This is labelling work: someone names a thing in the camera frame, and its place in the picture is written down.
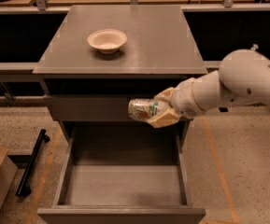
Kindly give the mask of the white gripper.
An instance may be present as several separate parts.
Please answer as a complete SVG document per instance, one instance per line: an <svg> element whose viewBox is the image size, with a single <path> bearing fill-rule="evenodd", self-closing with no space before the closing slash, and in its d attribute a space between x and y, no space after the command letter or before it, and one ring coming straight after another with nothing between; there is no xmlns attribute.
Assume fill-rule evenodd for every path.
<svg viewBox="0 0 270 224"><path fill-rule="evenodd" d="M170 87L154 96L156 100L170 103L173 108L167 108L160 114L147 120L153 128L171 126L179 122L180 118L194 119L205 111L196 103L193 97L194 78L180 82L175 88Z"/></svg>

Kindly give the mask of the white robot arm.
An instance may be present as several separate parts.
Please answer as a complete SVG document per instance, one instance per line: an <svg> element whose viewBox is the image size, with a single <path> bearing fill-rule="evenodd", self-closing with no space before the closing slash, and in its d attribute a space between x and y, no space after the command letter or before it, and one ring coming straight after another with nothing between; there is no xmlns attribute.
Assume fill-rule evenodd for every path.
<svg viewBox="0 0 270 224"><path fill-rule="evenodd" d="M270 107L270 60L252 49L228 54L219 69L198 78L189 78L175 88L155 96L168 107L148 119L154 128L162 128L194 119L208 110L260 103Z"/></svg>

